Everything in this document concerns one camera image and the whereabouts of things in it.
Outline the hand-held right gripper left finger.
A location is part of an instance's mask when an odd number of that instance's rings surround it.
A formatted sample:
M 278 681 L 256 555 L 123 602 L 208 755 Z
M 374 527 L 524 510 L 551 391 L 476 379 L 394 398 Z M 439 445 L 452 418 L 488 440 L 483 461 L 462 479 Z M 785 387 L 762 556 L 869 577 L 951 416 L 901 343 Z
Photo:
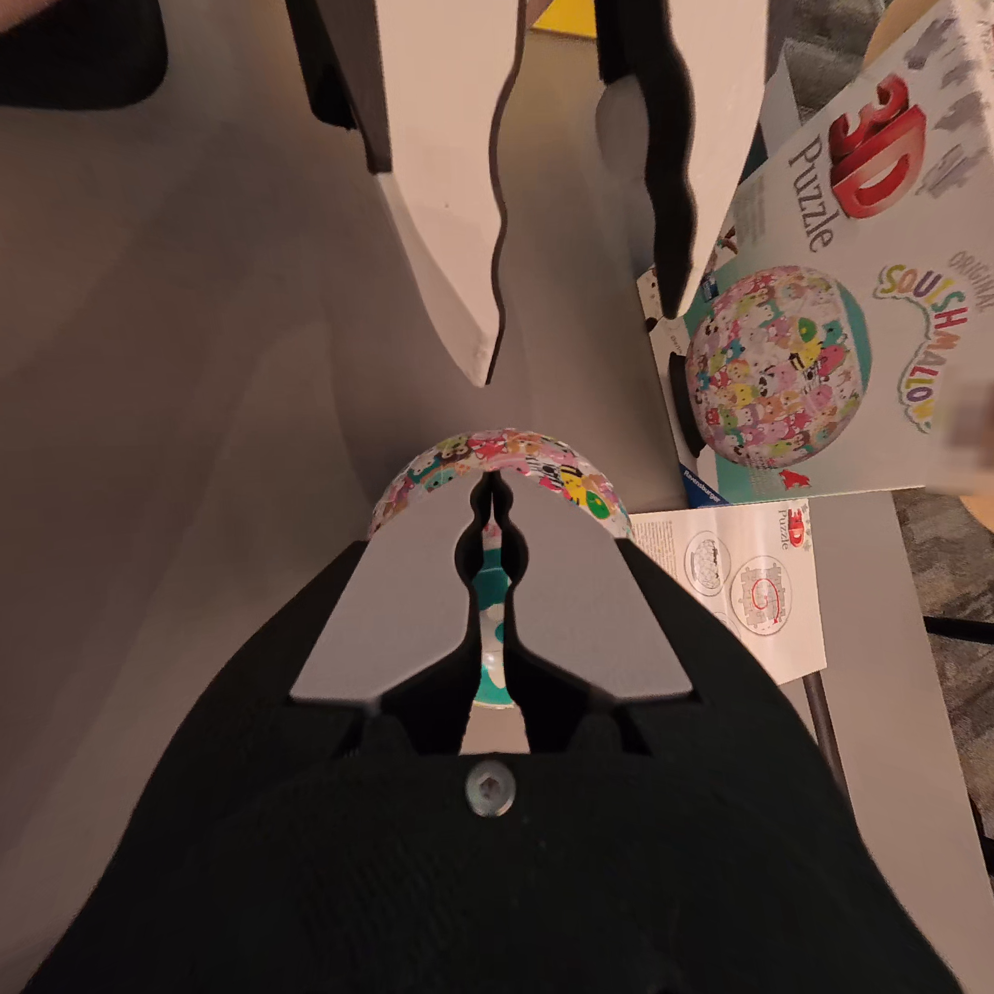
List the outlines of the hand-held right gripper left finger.
M 299 704 L 369 710 L 392 692 L 441 693 L 469 710 L 480 682 L 480 558 L 488 480 L 472 469 L 392 516 L 366 543 L 290 689 Z

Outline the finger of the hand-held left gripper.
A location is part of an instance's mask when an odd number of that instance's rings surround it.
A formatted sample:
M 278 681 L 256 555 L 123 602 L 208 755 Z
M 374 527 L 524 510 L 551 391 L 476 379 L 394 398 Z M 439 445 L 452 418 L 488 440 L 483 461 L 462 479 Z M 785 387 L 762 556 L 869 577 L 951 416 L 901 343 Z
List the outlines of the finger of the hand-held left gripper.
M 391 151 L 379 184 L 434 331 L 482 388 L 505 329 L 496 148 L 525 3 L 376 1 L 375 10 Z
M 665 318 L 696 293 L 750 151 L 766 88 L 768 2 L 596 1 L 594 126 L 638 271 Z

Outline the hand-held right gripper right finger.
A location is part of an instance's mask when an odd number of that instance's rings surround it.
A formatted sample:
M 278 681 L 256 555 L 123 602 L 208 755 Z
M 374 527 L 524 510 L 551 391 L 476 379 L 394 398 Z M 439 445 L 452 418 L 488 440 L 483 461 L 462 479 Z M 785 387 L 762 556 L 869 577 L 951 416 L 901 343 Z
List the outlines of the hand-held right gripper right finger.
M 615 701 L 686 698 L 692 684 L 614 534 L 514 471 L 492 475 L 508 594 L 505 648 Z

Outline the colourful puzzle ball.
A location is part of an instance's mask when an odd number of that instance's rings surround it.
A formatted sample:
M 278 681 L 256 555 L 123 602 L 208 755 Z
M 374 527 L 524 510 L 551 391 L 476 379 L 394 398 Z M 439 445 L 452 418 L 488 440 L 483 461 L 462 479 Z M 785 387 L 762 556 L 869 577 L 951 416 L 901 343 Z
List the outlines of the colourful puzzle ball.
M 376 503 L 367 538 L 406 510 L 472 471 L 514 469 L 594 518 L 613 538 L 632 538 L 632 523 L 607 476 L 573 446 L 514 427 L 464 432 L 434 443 L 392 479 Z M 503 649 L 505 596 L 510 578 L 502 564 L 502 529 L 493 517 L 483 526 L 483 559 L 473 578 L 480 610 L 480 681 L 475 704 L 514 706 L 505 687 Z

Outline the white puzzle packaging box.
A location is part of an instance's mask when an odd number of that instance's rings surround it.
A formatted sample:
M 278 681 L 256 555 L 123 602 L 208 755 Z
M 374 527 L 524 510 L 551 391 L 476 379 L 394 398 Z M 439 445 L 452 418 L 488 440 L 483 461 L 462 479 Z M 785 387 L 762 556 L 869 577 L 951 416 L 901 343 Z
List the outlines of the white puzzle packaging box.
M 685 505 L 992 495 L 992 2 L 912 2 L 738 185 L 703 280 L 638 294 Z

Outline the white instruction leaflet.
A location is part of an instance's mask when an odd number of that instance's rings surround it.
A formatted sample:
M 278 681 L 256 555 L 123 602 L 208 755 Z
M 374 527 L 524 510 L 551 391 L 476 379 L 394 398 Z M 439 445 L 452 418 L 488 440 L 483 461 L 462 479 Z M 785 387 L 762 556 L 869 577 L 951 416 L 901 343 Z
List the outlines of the white instruction leaflet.
M 827 666 L 806 499 L 633 513 L 635 544 L 779 685 Z

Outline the yellow plastic bin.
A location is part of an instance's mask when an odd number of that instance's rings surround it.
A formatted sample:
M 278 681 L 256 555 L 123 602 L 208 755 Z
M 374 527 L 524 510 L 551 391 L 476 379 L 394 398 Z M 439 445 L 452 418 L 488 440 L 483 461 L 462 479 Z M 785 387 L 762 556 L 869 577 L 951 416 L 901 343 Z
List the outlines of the yellow plastic bin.
M 527 19 L 530 29 L 593 40 L 596 37 L 594 1 L 529 1 Z

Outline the dark rounded object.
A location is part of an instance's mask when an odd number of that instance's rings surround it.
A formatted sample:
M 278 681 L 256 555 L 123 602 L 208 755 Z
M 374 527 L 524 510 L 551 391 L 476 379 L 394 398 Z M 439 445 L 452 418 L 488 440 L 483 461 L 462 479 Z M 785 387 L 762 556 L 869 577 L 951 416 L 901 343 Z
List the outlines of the dark rounded object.
M 168 68 L 157 1 L 2 2 L 1 105 L 122 108 Z

